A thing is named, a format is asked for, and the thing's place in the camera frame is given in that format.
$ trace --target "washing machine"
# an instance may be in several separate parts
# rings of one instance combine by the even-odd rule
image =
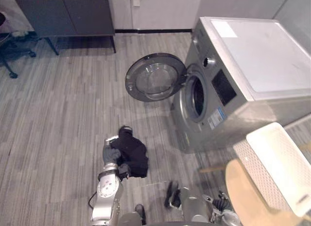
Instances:
[[[277,20],[201,17],[185,63],[147,55],[130,67],[125,86],[145,102],[174,95],[182,151],[219,149],[310,114],[311,57]]]

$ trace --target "washing machine door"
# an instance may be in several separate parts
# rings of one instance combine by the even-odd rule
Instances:
[[[178,57],[169,53],[153,53],[130,67],[125,87],[139,101],[160,101],[183,87],[186,74],[187,68]]]

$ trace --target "white wall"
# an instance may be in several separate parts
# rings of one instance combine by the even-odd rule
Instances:
[[[272,18],[285,0],[201,0],[197,17]]]
[[[133,29],[131,0],[111,0],[115,29]]]
[[[6,17],[5,23],[0,27],[0,33],[33,31],[15,0],[0,0],[0,12]]]
[[[311,0],[288,0],[276,19],[311,54]]]
[[[134,29],[191,29],[201,0],[140,0],[132,7]]]

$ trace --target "white laundry basket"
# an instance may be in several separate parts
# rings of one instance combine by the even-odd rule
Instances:
[[[311,165],[279,123],[233,146],[267,204],[303,216],[311,209]]]

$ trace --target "floor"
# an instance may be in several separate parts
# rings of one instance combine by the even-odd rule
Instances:
[[[52,41],[60,55],[39,41],[36,58],[10,63],[15,80],[0,66],[0,225],[87,225],[104,139],[122,125],[147,146],[150,168],[146,178],[122,182],[121,213],[142,203],[148,223],[181,220],[181,212],[163,207],[172,179],[196,193],[225,191],[223,171],[197,170],[226,164],[236,157],[232,148],[182,153],[172,99],[143,103],[125,90],[125,74],[142,56],[169,52],[185,60],[190,34],[116,35],[116,54],[106,39]]]

